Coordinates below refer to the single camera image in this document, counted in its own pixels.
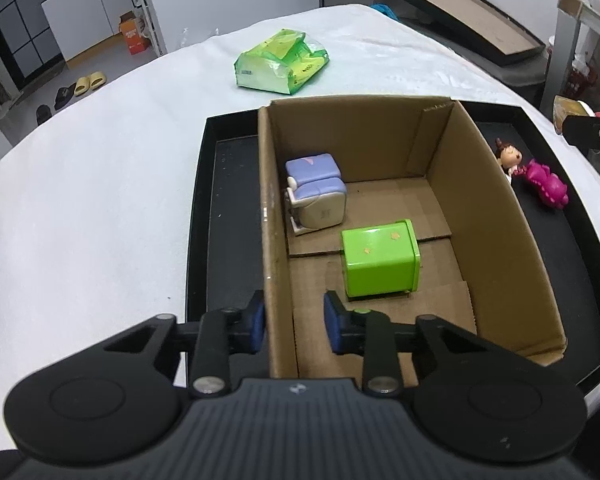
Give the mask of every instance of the blue and white toy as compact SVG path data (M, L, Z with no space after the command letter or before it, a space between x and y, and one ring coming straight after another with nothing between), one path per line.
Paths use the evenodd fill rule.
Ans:
M342 222L347 187L328 153L304 156L286 163L286 196L296 236Z

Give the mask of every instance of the yellow slipper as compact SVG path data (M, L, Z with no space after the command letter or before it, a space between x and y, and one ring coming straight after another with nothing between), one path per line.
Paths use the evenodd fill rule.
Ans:
M107 82L107 77L102 72L94 72L89 76L91 90L100 88L104 83Z
M84 94L91 87L91 81L88 77L81 77L78 79L78 82L75 84L74 95L78 97L78 95Z

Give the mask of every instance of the figurine head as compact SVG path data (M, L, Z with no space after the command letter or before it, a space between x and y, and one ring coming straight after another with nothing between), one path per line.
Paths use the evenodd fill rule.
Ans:
M522 153L508 142L496 139L496 157L505 170L522 164Z

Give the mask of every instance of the black framed tray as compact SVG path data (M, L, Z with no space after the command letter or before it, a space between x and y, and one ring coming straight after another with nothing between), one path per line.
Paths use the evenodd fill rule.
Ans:
M536 56L544 43L487 0L404 0L499 66Z
M552 367L587 393L600 382L600 242L589 217L531 119L519 107L462 102L487 142L496 137L547 164L570 187L564 211L541 205L514 181L513 189L536 238L568 339ZM207 310L246 306L262 288L257 111L209 118L198 159L187 263L187 319ZM232 356L232 380L268 373L268 354Z

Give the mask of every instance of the black slipper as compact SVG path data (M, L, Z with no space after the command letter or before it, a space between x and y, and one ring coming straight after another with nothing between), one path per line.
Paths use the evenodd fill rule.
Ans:
M47 105L40 105L36 110L36 120L38 121L38 126L42 123L46 123L51 118L51 108Z
M58 95L56 95L56 106L54 107L56 109L56 112L63 106L66 106L66 104L74 96L74 91L75 83L69 87L63 86L61 89L58 90Z

